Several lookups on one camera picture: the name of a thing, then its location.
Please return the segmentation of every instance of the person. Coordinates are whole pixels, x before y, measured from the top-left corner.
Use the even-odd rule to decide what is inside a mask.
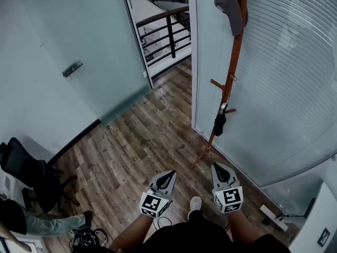
[[[29,245],[19,241],[10,231],[43,237],[61,236],[74,229],[89,229],[93,219],[92,211],[67,218],[47,214],[36,217],[17,202],[7,199],[5,194],[0,194],[0,211],[0,233],[28,252],[32,251]]]
[[[153,218],[141,214],[110,245],[112,252],[279,252],[288,248],[272,235],[261,235],[241,211],[227,213],[233,241],[219,225],[205,219],[202,200],[195,196],[190,202],[188,222],[162,227],[145,243]],[[108,249],[88,252],[108,252]]]

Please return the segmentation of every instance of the black office chair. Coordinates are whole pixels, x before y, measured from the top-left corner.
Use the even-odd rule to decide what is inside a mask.
[[[71,176],[60,184],[63,172],[53,169],[43,160],[34,159],[16,138],[11,138],[8,144],[0,145],[0,165],[4,172],[34,189],[36,198],[29,196],[28,188],[22,190],[26,209],[31,207],[32,201],[37,201],[42,211],[48,213],[57,203],[58,211],[63,213],[61,196],[80,206],[63,191],[67,184],[77,179],[77,176]]]

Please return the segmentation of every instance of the open doorway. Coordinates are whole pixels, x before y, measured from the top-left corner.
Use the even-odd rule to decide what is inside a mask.
[[[189,0],[127,0],[150,79],[191,57]]]

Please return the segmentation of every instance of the wooden floor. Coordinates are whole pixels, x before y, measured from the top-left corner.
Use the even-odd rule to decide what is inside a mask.
[[[226,224],[212,199],[210,164],[214,160],[230,164],[212,156],[190,169],[204,147],[202,138],[191,128],[191,60],[162,74],[154,84],[150,94],[108,127],[98,126],[56,164],[65,171],[65,177],[78,176],[67,193],[75,195],[81,206],[65,202],[63,208],[69,215],[93,210],[93,229],[104,228],[108,244],[139,215],[142,192],[151,177],[165,170],[177,171],[173,203],[164,213],[172,224],[187,221],[189,202],[195,195],[202,197],[202,210],[208,219],[223,227]],[[263,233],[272,233],[288,245],[297,229],[292,226],[284,233],[263,225],[259,207],[265,204],[275,212],[277,209],[238,171],[236,174],[244,190],[244,214]],[[148,235],[154,231],[152,226]],[[69,252],[69,238],[44,240],[50,252]]]

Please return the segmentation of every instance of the chair backrest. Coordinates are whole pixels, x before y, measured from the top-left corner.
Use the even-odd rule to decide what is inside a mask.
[[[33,187],[45,173],[45,162],[34,159],[16,138],[0,145],[0,165],[28,187]]]

